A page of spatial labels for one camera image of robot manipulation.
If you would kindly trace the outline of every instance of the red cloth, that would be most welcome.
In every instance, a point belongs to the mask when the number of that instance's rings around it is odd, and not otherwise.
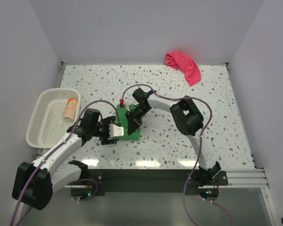
[[[199,82],[201,79],[200,70],[195,63],[195,61],[190,58],[188,55],[172,51],[166,54],[166,65],[175,68],[181,69],[184,73],[184,78],[190,86]]]

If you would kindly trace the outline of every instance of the robotic arm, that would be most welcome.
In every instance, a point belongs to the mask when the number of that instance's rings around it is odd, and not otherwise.
[[[200,129],[203,128],[203,116],[194,102],[191,99],[181,100],[179,102],[169,101],[152,94],[152,91],[146,93],[141,88],[133,93],[134,99],[139,104],[134,110],[130,110],[125,114],[128,120],[128,134],[132,134],[141,126],[142,117],[145,116],[151,108],[161,109],[172,114],[177,129],[187,136],[196,155],[199,155],[199,137]],[[41,162],[43,162],[43,165],[38,169],[38,172],[25,190],[25,194],[21,200],[38,210],[42,210],[49,203],[53,192],[79,178],[87,178],[88,166],[82,162],[71,161],[64,169],[58,168],[72,153],[78,150],[92,137],[99,137],[101,144],[107,145],[116,144],[117,138],[124,135],[124,128],[119,124],[115,124],[115,116],[110,116],[99,121],[100,115],[98,110],[88,108],[81,119],[80,125],[76,126],[70,139],[65,142],[66,137],[69,136],[73,127],[70,127],[62,138],[61,141],[64,142],[64,145],[49,158],[45,158],[47,155],[45,154],[30,164],[23,162],[17,169],[12,197],[14,199],[19,198],[24,184]],[[211,181],[221,170],[213,153],[210,152],[205,139],[202,143],[199,168],[193,179],[196,180],[200,186],[211,184]]]

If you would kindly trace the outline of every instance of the speckled tabletop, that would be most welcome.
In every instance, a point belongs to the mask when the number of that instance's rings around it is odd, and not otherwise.
[[[201,81],[190,87],[180,70],[165,65],[67,65],[60,86],[80,92],[81,108],[101,98],[116,106],[125,88],[138,83],[149,84],[168,97],[199,97],[213,109],[212,123],[205,135],[221,167],[253,169],[226,67],[203,65],[200,71]],[[134,88],[126,93],[126,101],[135,103],[133,91]],[[202,103],[196,104],[206,122],[208,109]],[[104,103],[92,108],[100,110],[103,117],[113,114],[113,109]],[[177,131],[171,114],[152,109],[143,119],[139,141],[100,145],[99,140],[93,138],[66,162],[72,159],[100,169],[190,169],[196,155],[188,139]]]

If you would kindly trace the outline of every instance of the laundry basket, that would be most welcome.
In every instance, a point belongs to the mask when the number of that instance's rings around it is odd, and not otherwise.
[[[52,148],[73,125],[74,121],[63,119],[69,98],[78,100],[75,120],[80,110],[80,94],[74,89],[49,89],[43,92],[31,117],[26,141],[32,147]]]

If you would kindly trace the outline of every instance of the white basket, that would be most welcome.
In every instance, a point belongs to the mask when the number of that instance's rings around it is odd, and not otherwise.
[[[74,89],[49,89],[43,92],[34,107],[26,133],[26,141],[32,147],[52,148],[73,125],[63,119],[69,98],[78,100],[75,120],[80,110],[80,94]]]

